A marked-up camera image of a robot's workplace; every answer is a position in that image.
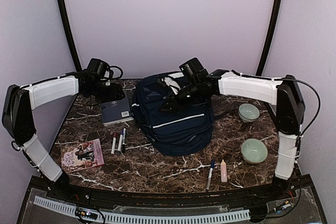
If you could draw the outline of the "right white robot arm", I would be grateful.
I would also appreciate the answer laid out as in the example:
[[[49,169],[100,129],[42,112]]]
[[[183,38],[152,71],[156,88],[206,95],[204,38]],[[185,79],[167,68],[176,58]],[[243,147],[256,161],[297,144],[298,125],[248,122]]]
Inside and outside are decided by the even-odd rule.
[[[280,199],[288,191],[301,139],[307,130],[302,127],[306,106],[298,86],[301,81],[292,75],[269,78],[235,70],[217,69],[208,73],[197,58],[180,65],[179,69],[188,85],[165,99],[160,106],[162,112],[181,111],[182,105],[193,99],[212,95],[233,95],[266,103],[279,139],[277,166],[268,195],[273,200]]]

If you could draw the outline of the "navy blue student backpack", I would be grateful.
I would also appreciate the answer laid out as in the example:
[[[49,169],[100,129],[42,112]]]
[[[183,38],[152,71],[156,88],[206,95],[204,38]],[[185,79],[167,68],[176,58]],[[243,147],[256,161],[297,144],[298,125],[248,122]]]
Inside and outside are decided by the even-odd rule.
[[[163,155],[184,156],[196,153],[210,143],[214,111],[208,98],[200,97],[182,107],[181,112],[160,112],[163,101],[174,94],[158,78],[171,75],[188,85],[181,72],[166,72],[142,79],[132,96],[133,118],[146,138]]]

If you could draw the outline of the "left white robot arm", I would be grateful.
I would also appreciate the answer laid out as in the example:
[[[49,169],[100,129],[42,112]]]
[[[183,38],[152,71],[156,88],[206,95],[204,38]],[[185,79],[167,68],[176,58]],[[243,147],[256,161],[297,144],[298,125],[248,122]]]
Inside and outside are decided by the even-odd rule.
[[[11,85],[7,89],[2,125],[23,151],[33,167],[55,183],[54,193],[63,201],[74,197],[74,189],[65,181],[67,174],[53,160],[37,136],[33,110],[64,97],[82,94],[93,96],[98,103],[122,100],[122,87],[114,82],[111,66],[92,58],[86,69],[71,72],[25,86]]]

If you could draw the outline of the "dark blue hardcover book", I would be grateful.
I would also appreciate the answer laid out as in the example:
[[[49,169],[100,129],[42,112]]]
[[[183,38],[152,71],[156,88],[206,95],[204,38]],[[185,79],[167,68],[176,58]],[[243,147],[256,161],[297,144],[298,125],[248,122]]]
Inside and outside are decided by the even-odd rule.
[[[101,115],[104,126],[123,123],[133,120],[129,99],[125,96],[122,100],[102,103]]]

